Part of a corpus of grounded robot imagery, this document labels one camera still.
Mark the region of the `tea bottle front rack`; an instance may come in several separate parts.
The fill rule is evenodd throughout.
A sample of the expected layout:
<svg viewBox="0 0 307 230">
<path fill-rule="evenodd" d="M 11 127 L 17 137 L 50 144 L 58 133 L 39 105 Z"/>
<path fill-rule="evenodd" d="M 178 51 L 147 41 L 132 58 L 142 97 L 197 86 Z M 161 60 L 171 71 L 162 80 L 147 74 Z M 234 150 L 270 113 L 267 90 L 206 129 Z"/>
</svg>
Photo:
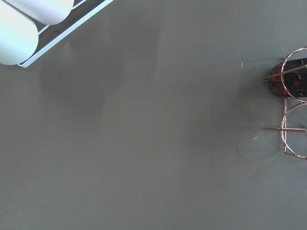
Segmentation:
<svg viewBox="0 0 307 230">
<path fill-rule="evenodd" d="M 270 75 L 281 72 L 283 63 L 279 63 L 275 66 Z M 284 71 L 300 67 L 307 64 L 307 58 L 295 59 L 287 61 L 284 66 Z M 307 69 L 300 69 L 294 72 L 284 74 L 283 76 L 276 76 L 268 79 L 268 86 L 271 92 L 280 98 L 288 99 L 291 98 L 290 94 L 286 91 L 282 84 L 282 78 L 284 84 L 289 90 L 290 94 L 296 98 L 307 97 Z"/>
</svg>

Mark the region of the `white mug rack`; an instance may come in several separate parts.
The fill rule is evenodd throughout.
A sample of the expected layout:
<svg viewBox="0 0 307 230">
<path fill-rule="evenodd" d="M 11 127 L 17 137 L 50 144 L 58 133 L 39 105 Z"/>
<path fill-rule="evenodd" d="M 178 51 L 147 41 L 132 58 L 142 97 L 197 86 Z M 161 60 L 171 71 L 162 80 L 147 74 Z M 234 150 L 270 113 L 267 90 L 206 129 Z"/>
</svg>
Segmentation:
<svg viewBox="0 0 307 230">
<path fill-rule="evenodd" d="M 35 24 L 38 28 L 37 48 L 30 58 L 17 66 L 21 68 L 29 67 L 61 40 L 111 3 L 112 0 L 75 0 L 70 14 L 62 22 L 56 25 L 44 25 L 36 22 Z"/>
</svg>

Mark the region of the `pink mug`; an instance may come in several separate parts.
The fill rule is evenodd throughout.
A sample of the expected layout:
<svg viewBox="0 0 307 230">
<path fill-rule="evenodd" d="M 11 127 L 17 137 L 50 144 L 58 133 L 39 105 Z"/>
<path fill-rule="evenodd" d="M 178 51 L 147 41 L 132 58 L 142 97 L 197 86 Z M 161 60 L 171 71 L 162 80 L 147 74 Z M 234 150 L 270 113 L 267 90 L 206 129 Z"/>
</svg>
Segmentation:
<svg viewBox="0 0 307 230">
<path fill-rule="evenodd" d="M 64 21 L 72 11 L 73 0 L 6 0 L 8 4 L 45 25 Z"/>
</svg>

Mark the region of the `white mug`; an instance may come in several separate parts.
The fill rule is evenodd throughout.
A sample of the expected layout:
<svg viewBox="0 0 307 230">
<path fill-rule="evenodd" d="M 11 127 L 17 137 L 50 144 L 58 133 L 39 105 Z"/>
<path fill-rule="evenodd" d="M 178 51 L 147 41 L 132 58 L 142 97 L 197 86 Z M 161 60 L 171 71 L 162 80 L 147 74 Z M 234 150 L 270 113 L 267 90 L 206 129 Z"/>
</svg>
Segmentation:
<svg viewBox="0 0 307 230">
<path fill-rule="evenodd" d="M 0 63 L 16 65 L 26 61 L 38 45 L 38 30 L 30 17 L 0 2 Z"/>
</svg>

